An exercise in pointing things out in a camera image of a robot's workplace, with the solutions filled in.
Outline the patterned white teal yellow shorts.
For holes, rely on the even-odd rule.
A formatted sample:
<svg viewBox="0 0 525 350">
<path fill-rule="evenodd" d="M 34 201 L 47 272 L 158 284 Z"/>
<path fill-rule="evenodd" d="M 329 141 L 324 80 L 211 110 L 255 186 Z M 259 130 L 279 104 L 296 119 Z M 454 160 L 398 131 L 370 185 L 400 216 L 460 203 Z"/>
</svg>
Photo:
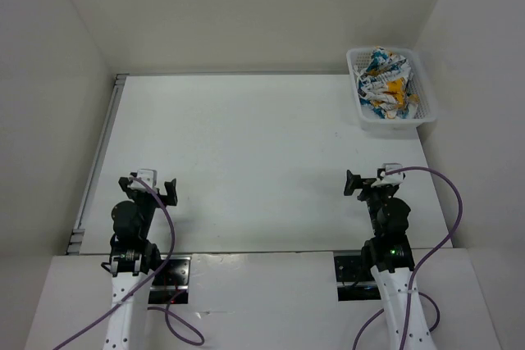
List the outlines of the patterned white teal yellow shorts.
<svg viewBox="0 0 525 350">
<path fill-rule="evenodd" d="M 413 119 L 419 96 L 409 92 L 413 70 L 409 60 L 382 47 L 370 54 L 369 63 L 353 67 L 359 102 L 383 120 Z"/>
</svg>

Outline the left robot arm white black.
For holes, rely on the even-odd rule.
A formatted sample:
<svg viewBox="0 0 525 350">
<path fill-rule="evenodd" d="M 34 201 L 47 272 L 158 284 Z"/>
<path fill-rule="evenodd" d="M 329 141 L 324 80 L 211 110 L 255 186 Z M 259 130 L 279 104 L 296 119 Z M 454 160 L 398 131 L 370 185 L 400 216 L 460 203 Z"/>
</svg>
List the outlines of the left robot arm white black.
<svg viewBox="0 0 525 350">
<path fill-rule="evenodd" d="M 109 272 L 112 277 L 112 313 L 108 317 L 105 349 L 141 349 L 151 284 L 164 272 L 156 244 L 148 240 L 155 211 L 177 205 L 176 180 L 157 187 L 157 172 L 139 169 L 119 179 L 127 199 L 111 212 L 113 236 Z"/>
</svg>

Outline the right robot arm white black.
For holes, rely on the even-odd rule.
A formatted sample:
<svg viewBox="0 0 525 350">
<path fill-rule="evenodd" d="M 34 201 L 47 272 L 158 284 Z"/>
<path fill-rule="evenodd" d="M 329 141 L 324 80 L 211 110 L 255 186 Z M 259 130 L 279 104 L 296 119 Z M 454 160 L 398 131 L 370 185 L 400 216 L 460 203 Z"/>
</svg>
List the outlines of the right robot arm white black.
<svg viewBox="0 0 525 350">
<path fill-rule="evenodd" d="M 390 348 L 435 349 L 412 277 L 415 262 L 406 234 L 411 208 L 395 196 L 404 176 L 385 175 L 398 168 L 397 164 L 385 165 L 374 178 L 363 178 L 347 170 L 344 195 L 359 192 L 358 200 L 367 204 L 373 237 L 362 248 L 359 266 L 377 284 Z"/>
</svg>

